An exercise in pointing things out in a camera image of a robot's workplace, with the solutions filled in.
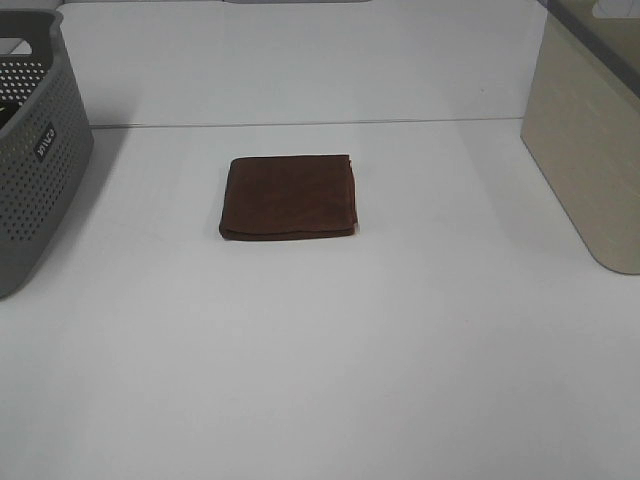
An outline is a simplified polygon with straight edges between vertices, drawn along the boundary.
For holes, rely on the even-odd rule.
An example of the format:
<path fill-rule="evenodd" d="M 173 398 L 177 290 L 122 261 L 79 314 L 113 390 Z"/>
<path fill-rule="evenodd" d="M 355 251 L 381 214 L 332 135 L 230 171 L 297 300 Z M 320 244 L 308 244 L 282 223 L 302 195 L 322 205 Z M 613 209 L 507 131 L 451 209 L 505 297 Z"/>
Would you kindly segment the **grey perforated plastic basket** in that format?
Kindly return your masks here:
<path fill-rule="evenodd" d="M 54 10 L 1 12 L 1 295 L 27 281 L 84 176 L 94 138 Z"/>

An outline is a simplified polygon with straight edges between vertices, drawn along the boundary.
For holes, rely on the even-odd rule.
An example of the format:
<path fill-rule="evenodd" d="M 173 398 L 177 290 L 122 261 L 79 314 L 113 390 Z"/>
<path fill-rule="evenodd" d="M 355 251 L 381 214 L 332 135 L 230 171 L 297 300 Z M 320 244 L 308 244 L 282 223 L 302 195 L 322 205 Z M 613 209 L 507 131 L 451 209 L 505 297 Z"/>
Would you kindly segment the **brown towel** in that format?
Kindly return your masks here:
<path fill-rule="evenodd" d="M 242 157 L 230 163 L 219 232 L 226 240 L 351 236 L 358 223 L 350 156 Z"/>

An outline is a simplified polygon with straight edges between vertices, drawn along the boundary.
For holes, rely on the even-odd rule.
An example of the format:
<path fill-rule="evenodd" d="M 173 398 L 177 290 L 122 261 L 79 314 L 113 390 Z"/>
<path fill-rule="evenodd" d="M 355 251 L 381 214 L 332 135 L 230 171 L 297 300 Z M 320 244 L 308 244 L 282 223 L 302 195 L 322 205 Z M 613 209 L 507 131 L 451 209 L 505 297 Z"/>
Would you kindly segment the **beige plastic bin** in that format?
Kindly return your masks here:
<path fill-rule="evenodd" d="M 521 138 L 596 262 L 639 272 L 639 4 L 547 1 Z"/>

